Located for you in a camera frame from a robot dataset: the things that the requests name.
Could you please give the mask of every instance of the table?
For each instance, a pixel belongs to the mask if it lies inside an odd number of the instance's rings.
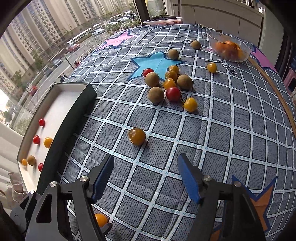
[[[58,179],[72,182],[115,157],[103,198],[94,206],[113,228],[107,240],[186,240],[198,206],[188,197],[176,158],[186,153],[204,174],[217,181],[239,180],[249,190],[267,240],[275,240],[296,206],[296,142],[271,86],[250,62],[233,63],[209,51],[209,29],[198,25],[143,26],[117,33],[98,47],[68,81],[90,82],[97,98],[80,120],[60,160]],[[194,50],[190,40],[202,49]],[[281,91],[295,115],[286,89],[266,57],[252,44],[256,59]],[[180,61],[166,57],[180,52]],[[206,70],[216,62],[218,71]],[[153,105],[143,68],[177,64],[191,76],[198,110],[188,113],[165,99]],[[158,69],[164,78],[165,69]],[[133,146],[127,131],[146,131],[147,143]],[[221,227],[219,203],[214,233]],[[73,236],[79,239],[73,203],[68,203]]]

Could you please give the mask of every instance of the road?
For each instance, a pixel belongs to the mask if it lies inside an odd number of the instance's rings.
[[[68,61],[72,64],[74,61],[76,61],[81,56],[83,56],[85,52],[89,52],[90,49],[94,49],[98,47],[103,41],[105,41],[105,39],[106,39],[106,33],[89,37],[88,39],[86,39],[84,42],[80,44],[81,46],[80,49],[78,49],[74,53],[66,54]],[[33,97],[30,97],[30,96],[28,97],[28,99],[23,105],[23,108],[20,110],[19,115],[17,116],[16,122],[18,122],[21,119],[28,118],[30,116],[32,117],[33,115],[30,114],[27,110],[31,110],[35,112],[36,107],[39,106],[40,102],[42,101],[44,96],[47,94],[47,92],[50,90],[50,87],[52,86],[54,81],[58,83],[60,75],[65,74],[69,76],[73,72],[73,69],[71,68],[69,63],[66,61],[66,59],[62,58],[62,60],[63,60],[62,64],[57,68],[55,68],[49,77],[43,77],[40,80],[40,82],[37,85],[38,87],[37,92]]]

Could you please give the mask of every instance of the pink stool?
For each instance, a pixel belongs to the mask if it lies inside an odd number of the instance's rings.
[[[284,80],[284,86],[288,92],[289,95],[292,94],[292,91],[289,89],[289,85],[292,82],[292,80],[296,81],[296,73],[293,71],[293,69],[289,69],[289,72],[287,74],[287,77]]]

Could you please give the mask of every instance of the glass bowl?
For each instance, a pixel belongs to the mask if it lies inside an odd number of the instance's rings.
[[[209,41],[213,51],[224,59],[232,62],[244,62],[251,53],[251,49],[242,41],[212,30]]]

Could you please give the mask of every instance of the screw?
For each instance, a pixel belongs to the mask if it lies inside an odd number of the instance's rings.
[[[235,185],[236,187],[238,187],[238,188],[242,186],[242,184],[241,184],[240,182],[238,182],[238,181],[234,182],[234,185]]]
[[[57,185],[57,182],[56,181],[53,181],[49,184],[51,187],[55,187]]]
[[[81,181],[81,182],[85,182],[86,180],[87,180],[87,176],[82,176],[79,180]]]
[[[204,180],[205,180],[205,181],[211,181],[212,178],[211,178],[211,176],[209,176],[209,175],[204,175]]]

